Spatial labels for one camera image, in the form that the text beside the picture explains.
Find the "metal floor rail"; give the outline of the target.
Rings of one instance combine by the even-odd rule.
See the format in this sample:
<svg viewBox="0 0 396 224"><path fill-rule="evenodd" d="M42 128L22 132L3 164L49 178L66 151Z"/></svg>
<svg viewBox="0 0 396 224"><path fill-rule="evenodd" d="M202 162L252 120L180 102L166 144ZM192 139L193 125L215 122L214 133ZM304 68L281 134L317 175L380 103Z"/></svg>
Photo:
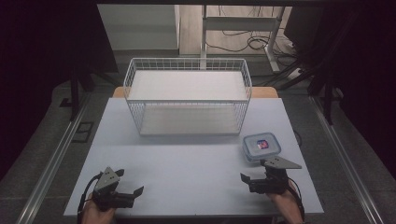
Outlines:
<svg viewBox="0 0 396 224"><path fill-rule="evenodd" d="M90 99L90 93L83 94L79 104L79 111L77 112L75 118L69 122L60 143L49 158L49 162L47 163L41 176L38 178L35 187L25 206L21 210L21 213L15 224L33 224L39 208L41 207L41 204L43 203L45 196L50 189L50 185L60 168L64 155L67 152L73 136L78 129L78 125L85 114Z"/></svg>
<svg viewBox="0 0 396 224"><path fill-rule="evenodd" d="M361 177L359 176L355 166L347 155L346 149L344 148L344 145L342 144L336 130L323 115L324 109L320 103L320 100L312 96L309 96L308 99L316 111L318 120L331 142L334 153L340 161L346 177L353 191L355 192L355 195L357 196L358 201L361 204L361 208L368 221L370 224L385 224L384 218L381 217L371 193L361 180Z"/></svg>

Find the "black floor bracket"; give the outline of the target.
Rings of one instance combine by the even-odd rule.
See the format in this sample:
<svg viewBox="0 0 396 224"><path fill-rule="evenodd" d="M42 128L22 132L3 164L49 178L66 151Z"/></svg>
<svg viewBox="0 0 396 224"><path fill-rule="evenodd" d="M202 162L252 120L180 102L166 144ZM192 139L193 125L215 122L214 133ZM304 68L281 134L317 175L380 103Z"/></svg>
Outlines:
<svg viewBox="0 0 396 224"><path fill-rule="evenodd" d="M72 138L73 143L87 143L93 128L93 121L83 121L78 125Z"/></svg>

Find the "person's right hand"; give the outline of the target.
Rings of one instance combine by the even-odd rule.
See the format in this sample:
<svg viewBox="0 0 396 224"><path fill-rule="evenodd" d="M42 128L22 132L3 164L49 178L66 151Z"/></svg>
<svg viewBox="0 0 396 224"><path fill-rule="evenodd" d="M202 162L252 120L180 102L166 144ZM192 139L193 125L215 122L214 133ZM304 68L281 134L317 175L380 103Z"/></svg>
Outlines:
<svg viewBox="0 0 396 224"><path fill-rule="evenodd" d="M286 190L282 194L267 193L266 196L275 205L286 224L303 224L304 221L297 201L292 195L296 188L291 182L289 182L289 186L292 191Z"/></svg>

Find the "clear food container blue lid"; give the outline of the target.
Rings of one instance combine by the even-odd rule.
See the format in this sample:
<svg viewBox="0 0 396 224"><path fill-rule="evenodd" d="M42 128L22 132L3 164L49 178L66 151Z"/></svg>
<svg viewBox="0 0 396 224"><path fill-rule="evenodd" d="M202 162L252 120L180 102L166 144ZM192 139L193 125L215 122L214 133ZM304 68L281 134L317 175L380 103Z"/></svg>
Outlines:
<svg viewBox="0 0 396 224"><path fill-rule="evenodd" d="M257 133L244 137L243 150L248 161L259 161L279 154L281 146L273 133Z"/></svg>

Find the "black metal stand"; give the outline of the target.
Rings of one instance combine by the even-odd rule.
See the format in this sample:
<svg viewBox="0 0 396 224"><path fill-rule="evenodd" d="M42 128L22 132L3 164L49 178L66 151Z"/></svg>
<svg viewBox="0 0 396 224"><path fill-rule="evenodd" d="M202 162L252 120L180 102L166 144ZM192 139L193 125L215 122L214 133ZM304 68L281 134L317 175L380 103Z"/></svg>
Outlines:
<svg viewBox="0 0 396 224"><path fill-rule="evenodd" d="M318 95L321 90L324 90L322 115L330 125L332 125L332 63L358 15L358 12L350 11L337 23L330 35L329 46L323 54L322 61L314 68L315 76L307 89L310 95Z"/></svg>
<svg viewBox="0 0 396 224"><path fill-rule="evenodd" d="M87 64L74 65L70 74L71 86L71 107L72 113L70 120L73 121L79 111L78 86L84 91L91 92L94 90L94 83L91 77L91 68Z"/></svg>

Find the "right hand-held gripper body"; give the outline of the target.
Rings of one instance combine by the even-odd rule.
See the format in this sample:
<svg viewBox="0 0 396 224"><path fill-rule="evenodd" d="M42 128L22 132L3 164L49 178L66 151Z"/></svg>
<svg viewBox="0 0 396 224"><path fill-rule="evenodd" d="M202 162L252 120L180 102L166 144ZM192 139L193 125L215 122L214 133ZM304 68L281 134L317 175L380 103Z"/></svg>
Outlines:
<svg viewBox="0 0 396 224"><path fill-rule="evenodd" d="M293 161L274 156L266 160L264 179L251 179L248 184L250 192L259 194L275 193L282 194L289 186L287 169L301 169L302 166Z"/></svg>

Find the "white cabinet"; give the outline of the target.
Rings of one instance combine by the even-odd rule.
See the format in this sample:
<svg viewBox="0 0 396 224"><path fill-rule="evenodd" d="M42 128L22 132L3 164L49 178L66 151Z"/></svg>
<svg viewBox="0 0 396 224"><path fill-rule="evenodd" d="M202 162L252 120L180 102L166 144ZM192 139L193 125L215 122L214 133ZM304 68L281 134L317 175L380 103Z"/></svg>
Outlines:
<svg viewBox="0 0 396 224"><path fill-rule="evenodd" d="M179 5L97 5L113 50L179 49Z"/></svg>

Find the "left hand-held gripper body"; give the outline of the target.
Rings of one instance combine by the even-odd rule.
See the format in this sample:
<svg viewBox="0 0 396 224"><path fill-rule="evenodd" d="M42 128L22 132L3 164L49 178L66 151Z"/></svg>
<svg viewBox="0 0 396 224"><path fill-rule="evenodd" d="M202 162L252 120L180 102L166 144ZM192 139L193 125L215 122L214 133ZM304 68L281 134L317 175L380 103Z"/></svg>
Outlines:
<svg viewBox="0 0 396 224"><path fill-rule="evenodd" d="M112 168L107 167L94 187L92 200L100 209L132 208L134 206L133 194L116 191L120 177L115 177L115 172Z"/></svg>

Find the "white power strip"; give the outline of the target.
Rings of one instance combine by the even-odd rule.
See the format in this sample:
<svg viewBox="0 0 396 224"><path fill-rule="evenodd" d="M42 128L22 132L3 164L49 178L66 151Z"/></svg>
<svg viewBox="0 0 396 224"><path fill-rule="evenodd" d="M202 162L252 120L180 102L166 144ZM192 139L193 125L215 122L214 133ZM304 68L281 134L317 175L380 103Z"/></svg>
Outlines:
<svg viewBox="0 0 396 224"><path fill-rule="evenodd" d="M302 68L296 68L287 76L287 79L294 79L298 77L303 71L304 70Z"/></svg>

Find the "white metal desk frame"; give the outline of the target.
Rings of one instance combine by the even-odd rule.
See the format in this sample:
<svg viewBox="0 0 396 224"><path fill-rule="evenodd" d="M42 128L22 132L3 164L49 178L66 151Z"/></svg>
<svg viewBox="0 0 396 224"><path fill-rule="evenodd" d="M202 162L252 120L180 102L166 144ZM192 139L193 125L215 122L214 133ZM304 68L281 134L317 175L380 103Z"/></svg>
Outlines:
<svg viewBox="0 0 396 224"><path fill-rule="evenodd" d="M275 17L271 18L248 18L248 17L208 17L207 6L202 6L202 38L200 56L206 57L206 32L207 31L248 31L248 32L269 32L269 41L264 47L265 54L272 68L277 74L280 72L274 54L274 44L283 19L285 7L281 7Z"/></svg>

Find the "white wire basket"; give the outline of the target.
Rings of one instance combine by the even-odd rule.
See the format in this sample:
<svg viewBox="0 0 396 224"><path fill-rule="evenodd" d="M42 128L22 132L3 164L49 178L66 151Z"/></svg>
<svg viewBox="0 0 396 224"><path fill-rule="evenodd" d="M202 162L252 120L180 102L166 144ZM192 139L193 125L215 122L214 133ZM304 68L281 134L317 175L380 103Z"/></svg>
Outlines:
<svg viewBox="0 0 396 224"><path fill-rule="evenodd" d="M240 134L251 94L244 59L133 58L123 82L142 135Z"/></svg>

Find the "wooden table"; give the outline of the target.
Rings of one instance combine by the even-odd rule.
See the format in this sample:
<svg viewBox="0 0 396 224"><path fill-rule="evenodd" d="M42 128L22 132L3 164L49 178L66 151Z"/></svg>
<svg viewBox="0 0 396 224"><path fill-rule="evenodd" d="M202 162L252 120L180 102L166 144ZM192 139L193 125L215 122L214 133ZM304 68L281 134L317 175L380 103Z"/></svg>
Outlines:
<svg viewBox="0 0 396 224"><path fill-rule="evenodd" d="M123 97L123 87L117 87L113 92L113 98ZM253 87L252 98L277 98L278 93L273 87Z"/></svg>

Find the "person's left hand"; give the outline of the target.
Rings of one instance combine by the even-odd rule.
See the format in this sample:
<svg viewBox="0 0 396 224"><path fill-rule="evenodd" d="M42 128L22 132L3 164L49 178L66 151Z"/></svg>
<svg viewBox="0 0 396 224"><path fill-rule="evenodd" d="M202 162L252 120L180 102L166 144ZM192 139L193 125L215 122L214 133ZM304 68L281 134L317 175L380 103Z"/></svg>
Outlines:
<svg viewBox="0 0 396 224"><path fill-rule="evenodd" d="M115 214L115 208L110 208L105 212L101 211L90 194L82 210L81 224L111 224Z"/></svg>

